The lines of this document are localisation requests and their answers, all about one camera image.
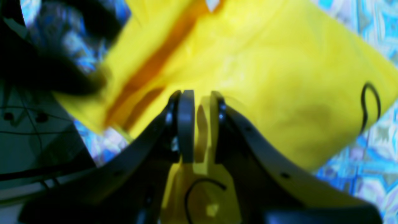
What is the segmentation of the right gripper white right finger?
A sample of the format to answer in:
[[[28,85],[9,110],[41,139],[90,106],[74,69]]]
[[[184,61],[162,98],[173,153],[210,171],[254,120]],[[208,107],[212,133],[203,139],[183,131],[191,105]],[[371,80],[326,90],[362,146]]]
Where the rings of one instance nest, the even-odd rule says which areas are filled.
[[[215,163],[233,179],[243,224],[382,223],[374,205],[286,159],[219,92],[210,99]]]

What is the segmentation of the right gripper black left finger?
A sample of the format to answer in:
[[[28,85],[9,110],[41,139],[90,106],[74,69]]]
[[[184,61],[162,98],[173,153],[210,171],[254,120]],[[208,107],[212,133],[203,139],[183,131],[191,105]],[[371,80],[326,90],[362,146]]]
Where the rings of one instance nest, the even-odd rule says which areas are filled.
[[[166,107],[118,156],[87,175],[27,202],[24,224],[157,224],[170,168],[194,161],[193,90]]]

